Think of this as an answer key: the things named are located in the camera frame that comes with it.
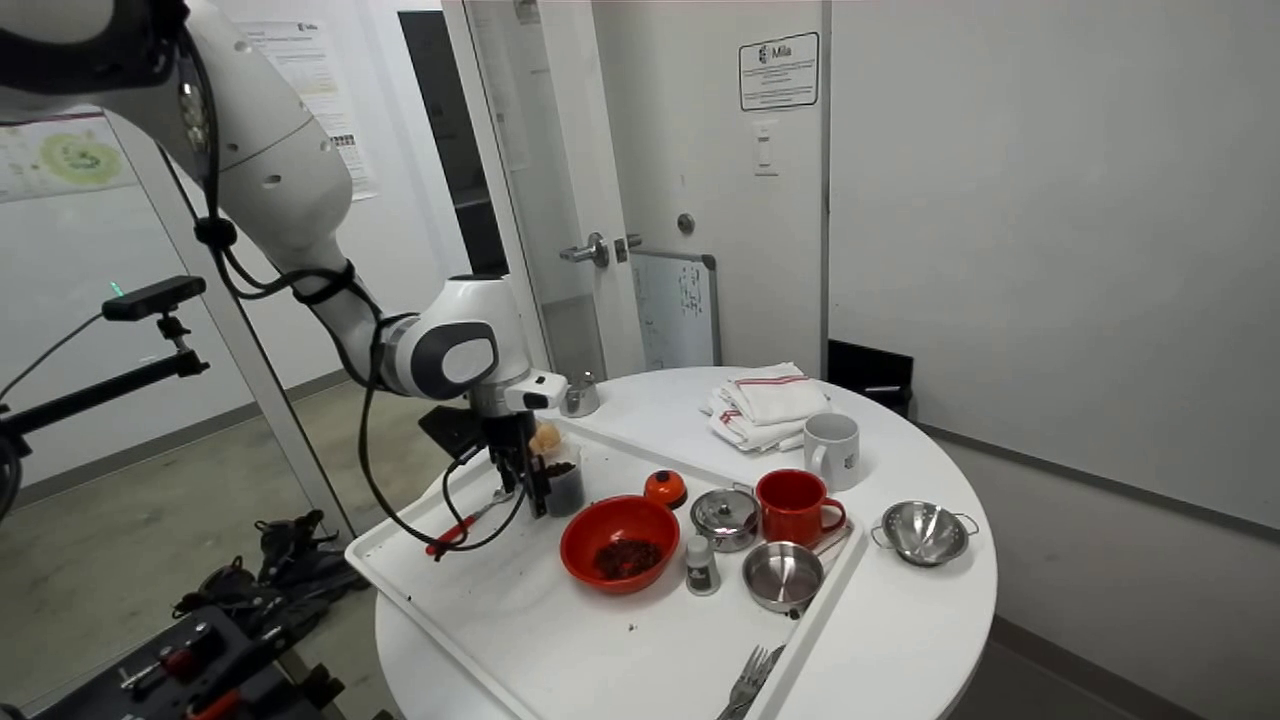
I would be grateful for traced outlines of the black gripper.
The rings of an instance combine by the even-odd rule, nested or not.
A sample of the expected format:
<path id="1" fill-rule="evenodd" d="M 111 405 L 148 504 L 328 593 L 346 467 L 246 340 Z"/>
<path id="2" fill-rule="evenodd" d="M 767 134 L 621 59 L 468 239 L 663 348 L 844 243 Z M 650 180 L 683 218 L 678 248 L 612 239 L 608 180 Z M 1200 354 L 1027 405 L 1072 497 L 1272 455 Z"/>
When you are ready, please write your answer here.
<path id="1" fill-rule="evenodd" d="M 421 414 L 422 434 L 442 449 L 457 462 L 489 451 L 507 486 L 525 484 L 533 517 L 546 517 L 546 472 L 544 460 L 526 451 L 534 413 L 558 408 L 569 381 L 556 373 L 534 373 L 503 391 L 498 413 L 476 408 L 433 408 Z"/>

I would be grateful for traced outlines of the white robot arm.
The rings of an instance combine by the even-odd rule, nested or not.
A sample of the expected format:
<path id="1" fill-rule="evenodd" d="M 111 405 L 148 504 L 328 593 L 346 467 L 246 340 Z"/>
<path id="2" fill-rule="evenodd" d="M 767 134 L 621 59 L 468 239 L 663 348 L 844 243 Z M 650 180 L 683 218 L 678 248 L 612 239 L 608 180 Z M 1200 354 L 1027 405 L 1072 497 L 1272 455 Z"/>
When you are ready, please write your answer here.
<path id="1" fill-rule="evenodd" d="M 154 141 L 205 193 L 196 234 L 246 234 L 372 391 L 533 414 L 534 363 L 507 276 L 457 276 L 389 315 L 334 243 L 350 170 L 295 86 L 212 0 L 0 0 L 7 121 L 99 109 Z"/>

